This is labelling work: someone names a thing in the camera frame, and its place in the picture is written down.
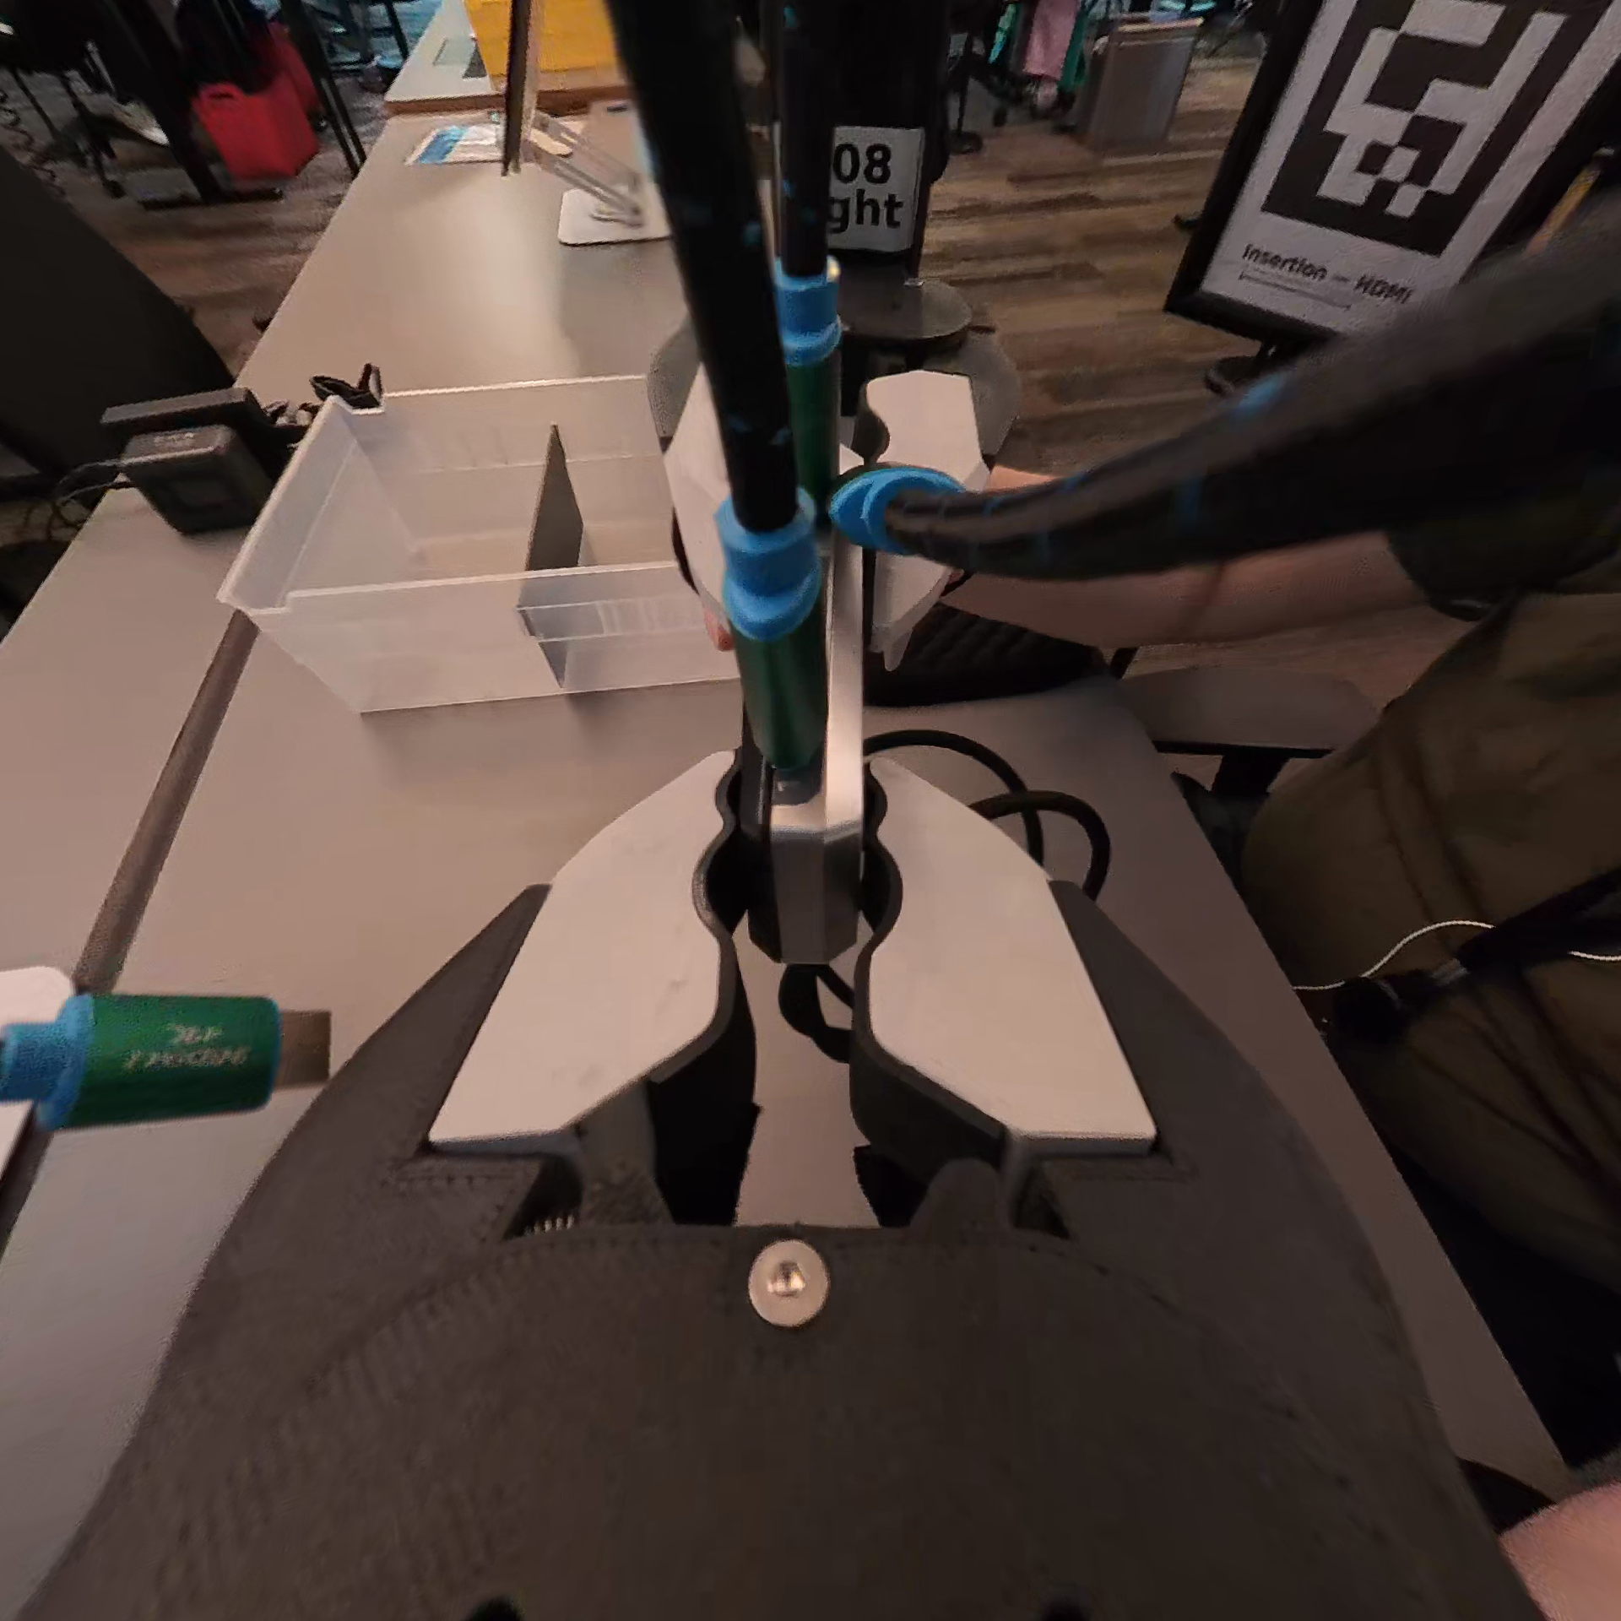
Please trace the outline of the person's right forearm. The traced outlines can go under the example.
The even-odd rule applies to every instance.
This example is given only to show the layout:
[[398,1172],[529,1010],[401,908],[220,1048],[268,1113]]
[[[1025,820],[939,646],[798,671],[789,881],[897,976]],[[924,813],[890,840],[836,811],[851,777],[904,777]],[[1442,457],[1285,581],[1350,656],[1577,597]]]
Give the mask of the person's right forearm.
[[1334,538],[1163,574],[1043,583],[975,576],[966,615],[1104,651],[1267,638],[1422,604],[1383,534]]

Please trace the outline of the black office chair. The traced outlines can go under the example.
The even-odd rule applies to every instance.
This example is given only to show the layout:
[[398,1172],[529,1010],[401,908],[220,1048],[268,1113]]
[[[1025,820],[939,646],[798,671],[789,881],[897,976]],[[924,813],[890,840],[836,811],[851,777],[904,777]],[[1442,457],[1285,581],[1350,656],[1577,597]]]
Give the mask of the black office chair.
[[1250,822],[1289,766],[1347,750],[1381,718],[1348,682],[1285,671],[1129,674],[1118,692],[1160,755],[1215,762],[1208,784],[1172,779],[1196,820],[1223,831]]

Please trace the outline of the black pole with white label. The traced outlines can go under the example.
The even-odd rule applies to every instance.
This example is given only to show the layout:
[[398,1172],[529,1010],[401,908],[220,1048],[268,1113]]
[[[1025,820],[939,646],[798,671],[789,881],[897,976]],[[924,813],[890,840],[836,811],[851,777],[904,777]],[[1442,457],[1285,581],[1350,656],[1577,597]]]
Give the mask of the black pole with white label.
[[949,2],[836,4],[829,249],[851,347],[910,367],[966,344],[962,293],[922,274],[931,191],[949,159]]

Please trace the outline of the black power adapter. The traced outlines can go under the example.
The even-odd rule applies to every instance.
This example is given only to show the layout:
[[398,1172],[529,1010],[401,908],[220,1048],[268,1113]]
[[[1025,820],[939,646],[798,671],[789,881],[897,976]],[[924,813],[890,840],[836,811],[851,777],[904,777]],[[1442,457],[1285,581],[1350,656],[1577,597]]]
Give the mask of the black power adapter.
[[254,525],[313,412],[227,389],[110,407],[99,425],[121,480],[178,534],[205,536]]

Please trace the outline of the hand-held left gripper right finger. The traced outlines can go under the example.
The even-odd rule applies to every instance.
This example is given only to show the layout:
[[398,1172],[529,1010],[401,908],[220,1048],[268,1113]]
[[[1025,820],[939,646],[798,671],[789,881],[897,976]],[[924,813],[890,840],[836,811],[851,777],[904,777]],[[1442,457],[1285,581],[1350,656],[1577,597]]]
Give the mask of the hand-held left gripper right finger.
[[1043,867],[895,761],[870,770],[860,1034],[1003,1156],[1142,1156],[1156,1124]]

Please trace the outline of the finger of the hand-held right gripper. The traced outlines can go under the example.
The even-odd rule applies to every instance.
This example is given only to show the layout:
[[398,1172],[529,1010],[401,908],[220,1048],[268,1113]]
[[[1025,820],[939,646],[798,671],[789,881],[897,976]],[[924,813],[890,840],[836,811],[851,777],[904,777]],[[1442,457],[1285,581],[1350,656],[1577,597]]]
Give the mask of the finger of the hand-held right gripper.
[[[922,468],[960,489],[985,488],[989,470],[971,385],[964,376],[910,373],[865,387],[858,417],[842,426],[840,475],[863,468]],[[926,619],[948,592],[951,574],[917,558],[867,554],[870,585],[867,649],[895,673]]]
[[673,443],[665,452],[673,516],[685,567],[701,601],[723,601],[725,552],[718,513],[732,489],[719,419],[707,373],[694,376]]

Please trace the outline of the yellow storage bin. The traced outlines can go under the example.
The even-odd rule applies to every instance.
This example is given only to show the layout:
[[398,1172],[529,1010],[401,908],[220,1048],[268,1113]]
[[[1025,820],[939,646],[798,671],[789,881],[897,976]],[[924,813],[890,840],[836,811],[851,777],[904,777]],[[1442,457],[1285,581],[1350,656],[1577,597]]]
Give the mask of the yellow storage bin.
[[[480,58],[489,78],[504,78],[509,62],[515,4],[464,2]],[[534,2],[532,58],[540,71],[586,72],[597,80],[619,76],[619,54],[604,2]]]

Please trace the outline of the person's torso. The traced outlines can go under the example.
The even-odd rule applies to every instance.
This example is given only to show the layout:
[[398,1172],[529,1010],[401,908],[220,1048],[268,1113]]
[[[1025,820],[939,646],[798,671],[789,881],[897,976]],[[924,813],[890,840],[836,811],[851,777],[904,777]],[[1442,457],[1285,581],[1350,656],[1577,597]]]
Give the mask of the person's torso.
[[[1341,755],[1275,791],[1242,890],[1296,987],[1433,971],[1618,869],[1618,505],[1393,536],[1476,624]],[[1618,948],[1460,985],[1330,1046],[1370,1120],[1490,1228],[1618,1293]]]

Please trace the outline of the silver HDMI hub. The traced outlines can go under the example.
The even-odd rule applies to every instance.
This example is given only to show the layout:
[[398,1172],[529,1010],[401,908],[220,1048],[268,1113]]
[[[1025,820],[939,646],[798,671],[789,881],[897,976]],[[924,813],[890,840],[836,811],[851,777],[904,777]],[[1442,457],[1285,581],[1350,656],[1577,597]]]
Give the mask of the silver HDMI hub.
[[829,531],[824,547],[825,737],[818,761],[766,770],[768,897],[752,937],[780,966],[831,966],[858,939],[867,820],[865,554]]

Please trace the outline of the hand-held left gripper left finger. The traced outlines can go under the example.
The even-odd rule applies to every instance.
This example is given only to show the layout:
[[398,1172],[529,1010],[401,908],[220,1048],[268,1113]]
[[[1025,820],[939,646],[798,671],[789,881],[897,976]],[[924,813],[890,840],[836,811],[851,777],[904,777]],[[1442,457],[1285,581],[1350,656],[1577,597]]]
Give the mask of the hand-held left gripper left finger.
[[570,1151],[719,1030],[737,951],[707,890],[732,753],[703,757],[559,869],[428,1134],[446,1152]]

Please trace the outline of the framed marker sign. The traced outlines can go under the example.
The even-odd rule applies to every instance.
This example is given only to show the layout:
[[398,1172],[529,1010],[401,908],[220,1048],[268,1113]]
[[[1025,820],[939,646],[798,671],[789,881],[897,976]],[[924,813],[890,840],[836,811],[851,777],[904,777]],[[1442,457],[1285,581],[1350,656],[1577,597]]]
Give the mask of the framed marker sign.
[[1282,4],[1165,311],[1267,347],[1533,238],[1618,137],[1616,2]]

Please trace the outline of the clear plastic bin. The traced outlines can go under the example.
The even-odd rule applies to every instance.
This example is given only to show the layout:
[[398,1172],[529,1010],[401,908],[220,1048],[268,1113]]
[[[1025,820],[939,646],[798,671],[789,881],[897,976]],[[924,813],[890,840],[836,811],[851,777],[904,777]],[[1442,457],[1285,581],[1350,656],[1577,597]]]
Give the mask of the clear plastic bin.
[[326,399],[218,594],[356,714],[737,678],[644,376]]

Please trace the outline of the grey trash bin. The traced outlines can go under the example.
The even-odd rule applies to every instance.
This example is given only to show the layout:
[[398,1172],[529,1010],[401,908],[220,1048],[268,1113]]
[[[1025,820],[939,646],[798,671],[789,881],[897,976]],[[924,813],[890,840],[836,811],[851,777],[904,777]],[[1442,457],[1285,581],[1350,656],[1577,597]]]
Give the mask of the grey trash bin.
[[1113,20],[1095,40],[1079,103],[1077,135],[1093,155],[1147,155],[1165,148],[1187,87],[1199,18]]

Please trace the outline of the red bag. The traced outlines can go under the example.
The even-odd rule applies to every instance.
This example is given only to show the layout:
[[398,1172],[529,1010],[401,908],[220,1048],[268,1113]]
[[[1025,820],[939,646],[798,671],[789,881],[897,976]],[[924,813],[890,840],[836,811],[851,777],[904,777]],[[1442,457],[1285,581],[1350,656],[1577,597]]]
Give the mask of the red bag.
[[284,72],[258,92],[232,83],[202,87],[193,112],[238,182],[295,178],[320,151],[304,101]]

